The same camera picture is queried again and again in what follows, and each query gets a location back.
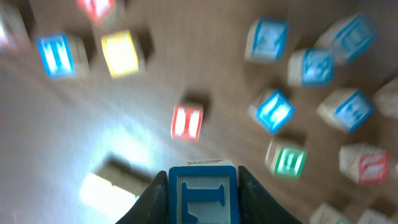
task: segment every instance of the block face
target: block face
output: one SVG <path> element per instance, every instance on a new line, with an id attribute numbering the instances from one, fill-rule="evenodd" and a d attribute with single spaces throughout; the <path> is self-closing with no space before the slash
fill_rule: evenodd
<path id="1" fill-rule="evenodd" d="M 370 46 L 375 36 L 369 19 L 359 14 L 336 34 L 333 49 L 344 60 L 352 60 Z"/>
<path id="2" fill-rule="evenodd" d="M 308 49 L 303 58 L 302 85 L 326 85 L 333 77 L 333 54 L 329 50 Z"/>
<path id="3" fill-rule="evenodd" d="M 342 127 L 353 131 L 373 113 L 373 106 L 361 92 L 357 91 L 335 111 L 335 118 Z"/>
<path id="4" fill-rule="evenodd" d="M 30 47 L 24 21 L 18 9 L 0 2 L 0 52 L 19 52 Z"/>
<path id="5" fill-rule="evenodd" d="M 398 79 L 383 86 L 374 95 L 378 110 L 387 117 L 398 118 Z"/>
<path id="6" fill-rule="evenodd" d="M 182 166 L 169 171 L 170 223 L 239 223 L 234 166 Z"/>
<path id="7" fill-rule="evenodd" d="M 253 58 L 278 60 L 285 49 L 287 22 L 260 19 L 254 34 Z"/>
<path id="8" fill-rule="evenodd" d="M 139 71 L 137 49 L 129 31 L 104 36 L 102 48 L 109 72 L 113 78 Z"/>
<path id="9" fill-rule="evenodd" d="M 115 0 L 76 0 L 78 6 L 94 22 L 102 22 L 115 8 Z"/>
<path id="10" fill-rule="evenodd" d="M 307 153 L 298 149 L 285 147 L 279 152 L 274 174 L 299 178 L 303 170 Z"/>
<path id="11" fill-rule="evenodd" d="M 65 34 L 38 38 L 37 47 L 49 78 L 70 77 L 75 74 L 75 64 Z"/>
<path id="12" fill-rule="evenodd" d="M 173 139 L 199 140 L 203 108 L 177 105 L 174 108 L 171 136 Z"/>
<path id="13" fill-rule="evenodd" d="M 359 161 L 359 183 L 380 182 L 386 179 L 388 170 L 388 154 L 377 153 L 364 155 Z"/>
<path id="14" fill-rule="evenodd" d="M 327 203 L 321 204 L 310 218 L 310 224 L 350 224 L 351 222 Z"/>
<path id="15" fill-rule="evenodd" d="M 258 107 L 255 118 L 271 133 L 276 133 L 294 114 L 294 107 L 276 90 Z"/>

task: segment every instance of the alphabet block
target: alphabet block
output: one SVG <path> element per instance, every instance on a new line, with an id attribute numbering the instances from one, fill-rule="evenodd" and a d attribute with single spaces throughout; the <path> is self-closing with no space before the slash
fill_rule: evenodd
<path id="1" fill-rule="evenodd" d="M 338 210 L 322 203 L 310 218 L 310 224 L 350 224 L 351 222 Z"/>
<path id="2" fill-rule="evenodd" d="M 37 47 L 50 79 L 83 76 L 90 72 L 83 41 L 71 35 L 39 37 Z"/>
<path id="3" fill-rule="evenodd" d="M 318 114 L 330 126 L 350 133 L 362 124 L 373 110 L 373 105 L 362 91 L 341 88 L 321 103 Z"/>
<path id="4" fill-rule="evenodd" d="M 366 143 L 342 146 L 340 172 L 357 184 L 378 183 L 387 177 L 389 155 Z"/>
<path id="5" fill-rule="evenodd" d="M 376 31 L 364 14 L 337 21 L 316 42 L 319 48 L 332 49 L 336 64 L 347 63 L 364 52 Z"/>
<path id="6" fill-rule="evenodd" d="M 285 50 L 288 24 L 286 21 L 259 19 L 250 27 L 246 41 L 245 60 L 272 62 Z"/>
<path id="7" fill-rule="evenodd" d="M 202 105 L 177 105 L 173 113 L 172 138 L 198 141 L 202 119 Z"/>
<path id="8" fill-rule="evenodd" d="M 293 116 L 294 107 L 280 90 L 267 90 L 249 107 L 249 115 L 271 134 L 275 134 Z"/>
<path id="9" fill-rule="evenodd" d="M 18 9 L 0 2 L 0 52 L 17 53 L 29 48 L 29 36 Z"/>
<path id="10" fill-rule="evenodd" d="M 273 175 L 299 178 L 307 153 L 296 143 L 273 139 L 269 143 L 265 165 Z"/>
<path id="11" fill-rule="evenodd" d="M 394 222 L 375 210 L 366 209 L 358 224 L 393 224 Z"/>
<path id="12" fill-rule="evenodd" d="M 76 3 L 96 25 L 115 21 L 125 7 L 123 0 L 76 0 Z"/>
<path id="13" fill-rule="evenodd" d="M 145 62 L 141 46 L 138 39 L 128 30 L 104 36 L 102 48 L 112 78 L 144 70 Z"/>
<path id="14" fill-rule="evenodd" d="M 238 224 L 235 166 L 226 160 L 188 161 L 169 170 L 170 224 Z"/>
<path id="15" fill-rule="evenodd" d="M 327 85 L 333 77 L 333 54 L 325 49 L 295 51 L 289 59 L 288 70 L 289 85 Z"/>
<path id="16" fill-rule="evenodd" d="M 373 97 L 377 109 L 386 117 L 398 118 L 398 79 L 383 86 Z"/>

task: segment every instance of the white block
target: white block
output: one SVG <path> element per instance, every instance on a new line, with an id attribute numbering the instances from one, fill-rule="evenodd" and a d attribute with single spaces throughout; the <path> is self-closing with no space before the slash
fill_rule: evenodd
<path id="1" fill-rule="evenodd" d="M 259 19 L 253 22 L 244 52 L 245 60 L 273 62 L 285 49 L 288 25 L 286 21 Z"/>
<path id="2" fill-rule="evenodd" d="M 365 51 L 375 35 L 369 19 L 364 14 L 356 14 L 333 24 L 315 46 L 332 49 L 336 64 L 343 64 Z"/>
<path id="3" fill-rule="evenodd" d="M 398 79 L 383 86 L 373 97 L 377 109 L 390 118 L 398 118 Z"/>
<path id="4" fill-rule="evenodd" d="M 0 52 L 20 52 L 30 48 L 24 21 L 18 9 L 0 3 Z"/>
<path id="5" fill-rule="evenodd" d="M 384 214 L 366 209 L 357 224 L 389 224 L 389 220 Z"/>
<path id="6" fill-rule="evenodd" d="M 317 112 L 330 126 L 352 132 L 373 113 L 373 106 L 362 91 L 340 88 L 320 104 Z"/>
<path id="7" fill-rule="evenodd" d="M 291 141 L 273 139 L 269 143 L 264 163 L 272 175 L 299 178 L 306 158 L 307 153 L 298 144 Z"/>
<path id="8" fill-rule="evenodd" d="M 350 224 L 351 222 L 338 210 L 328 205 L 321 204 L 310 218 L 310 224 Z"/>
<path id="9" fill-rule="evenodd" d="M 333 54 L 325 49 L 295 51 L 289 59 L 288 83 L 293 86 L 327 85 L 333 76 Z"/>
<path id="10" fill-rule="evenodd" d="M 388 153 L 366 143 L 342 146 L 339 169 L 357 184 L 377 183 L 387 177 Z"/>

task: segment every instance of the wooden floor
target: wooden floor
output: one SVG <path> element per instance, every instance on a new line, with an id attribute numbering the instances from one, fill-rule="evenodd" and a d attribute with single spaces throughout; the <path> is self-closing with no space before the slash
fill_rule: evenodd
<path id="1" fill-rule="evenodd" d="M 60 31 L 83 36 L 91 74 L 49 80 L 36 46 L 0 58 L 0 223 L 7 218 L 17 224 L 111 223 L 80 201 L 79 189 L 88 172 L 114 155 L 151 176 L 184 160 L 230 159 L 246 166 L 304 223 L 322 202 L 354 222 L 371 205 L 398 218 L 397 174 L 385 184 L 358 187 L 338 172 L 342 144 L 367 141 L 398 156 L 398 121 L 376 113 L 343 134 L 315 112 L 339 86 L 355 86 L 370 96 L 398 74 L 396 1 L 130 0 L 125 18 L 105 29 L 92 27 L 73 0 L 30 4 L 32 36 Z M 25 16 L 28 9 L 22 10 Z M 311 47 L 337 19 L 359 11 L 367 12 L 379 31 L 371 48 L 337 68 L 326 87 L 288 87 L 289 55 Z M 289 21 L 277 63 L 243 61 L 249 26 L 261 16 Z M 154 50 L 143 76 L 109 76 L 100 37 L 121 29 L 150 37 Z M 284 91 L 297 109 L 278 136 L 305 143 L 308 157 L 299 180 L 273 178 L 264 165 L 272 136 L 247 115 L 251 100 L 269 86 Z M 170 138 L 174 106 L 186 98 L 207 105 L 197 144 Z"/>

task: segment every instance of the black object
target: black object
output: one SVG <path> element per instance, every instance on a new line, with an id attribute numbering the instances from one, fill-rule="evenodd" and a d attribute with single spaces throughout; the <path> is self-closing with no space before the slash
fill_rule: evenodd
<path id="1" fill-rule="evenodd" d="M 244 167 L 238 167 L 241 224 L 302 224 L 267 192 Z M 159 172 L 130 211 L 117 224 L 169 223 L 169 188 L 164 171 Z"/>

